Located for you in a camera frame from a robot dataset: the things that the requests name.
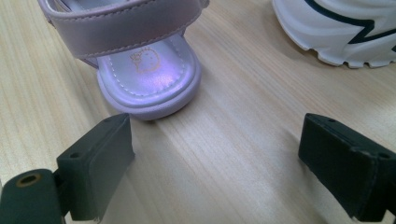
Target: pink sandal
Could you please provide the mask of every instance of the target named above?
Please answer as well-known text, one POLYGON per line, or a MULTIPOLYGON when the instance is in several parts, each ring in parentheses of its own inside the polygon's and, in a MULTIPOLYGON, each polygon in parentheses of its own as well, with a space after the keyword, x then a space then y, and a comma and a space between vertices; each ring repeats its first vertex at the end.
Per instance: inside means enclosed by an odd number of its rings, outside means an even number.
POLYGON ((108 102, 137 119, 168 116, 198 90, 183 37, 209 0, 38 0, 72 54, 97 68, 108 102))

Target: screw hole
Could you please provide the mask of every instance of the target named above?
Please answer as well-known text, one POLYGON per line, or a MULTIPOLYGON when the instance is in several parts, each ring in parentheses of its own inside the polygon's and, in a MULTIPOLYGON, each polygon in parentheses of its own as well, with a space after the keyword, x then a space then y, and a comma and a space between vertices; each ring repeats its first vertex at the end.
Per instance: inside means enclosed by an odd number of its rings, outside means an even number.
POLYGON ((380 158, 383 158, 383 159, 389 159, 390 158, 390 155, 388 155, 386 153, 382 153, 382 152, 378 153, 378 156, 380 158))
POLYGON ((75 153, 73 153, 73 154, 70 155, 70 158, 75 159, 75 158, 78 158, 79 156, 80 156, 79 153, 78 153, 78 152, 75 152, 75 153))
POLYGON ((26 188, 37 183, 41 178, 41 174, 26 175, 17 181, 18 188, 26 188))

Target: black plastic piece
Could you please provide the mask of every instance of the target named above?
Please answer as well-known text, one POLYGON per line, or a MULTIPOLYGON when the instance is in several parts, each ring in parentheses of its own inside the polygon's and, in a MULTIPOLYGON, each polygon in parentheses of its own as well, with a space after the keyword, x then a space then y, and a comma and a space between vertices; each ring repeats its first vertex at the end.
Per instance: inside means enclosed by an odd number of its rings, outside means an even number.
POLYGON ((59 169, 34 170, 5 184, 0 223, 101 219, 134 157, 129 115, 104 119, 61 154, 59 169))
POLYGON ((335 119, 307 114, 300 159, 350 217, 381 221, 395 214, 396 154, 335 119))

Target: black plastic clamp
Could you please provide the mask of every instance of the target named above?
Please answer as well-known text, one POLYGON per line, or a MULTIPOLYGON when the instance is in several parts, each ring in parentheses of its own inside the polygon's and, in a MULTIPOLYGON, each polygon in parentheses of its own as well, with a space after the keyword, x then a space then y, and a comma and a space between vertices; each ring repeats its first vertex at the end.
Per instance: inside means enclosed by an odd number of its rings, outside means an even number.
POLYGON ((0 223, 101 219, 134 157, 129 115, 102 120, 58 159, 59 169, 17 175, 3 188, 0 223))

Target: wood grain surface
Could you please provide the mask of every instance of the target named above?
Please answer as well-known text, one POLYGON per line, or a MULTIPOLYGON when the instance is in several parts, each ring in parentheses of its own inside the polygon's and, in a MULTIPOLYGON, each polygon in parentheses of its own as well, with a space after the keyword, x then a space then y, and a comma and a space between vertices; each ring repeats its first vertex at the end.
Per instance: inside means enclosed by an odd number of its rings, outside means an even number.
MULTIPOLYGON (((298 159, 304 115, 396 150, 396 64, 322 63, 286 36, 270 0, 212 0, 185 36, 200 90, 172 116, 132 120, 136 157, 103 223, 355 223, 298 159)), ((61 152, 118 113, 34 0, 0 2, 0 78, 3 185, 55 170, 61 152)))

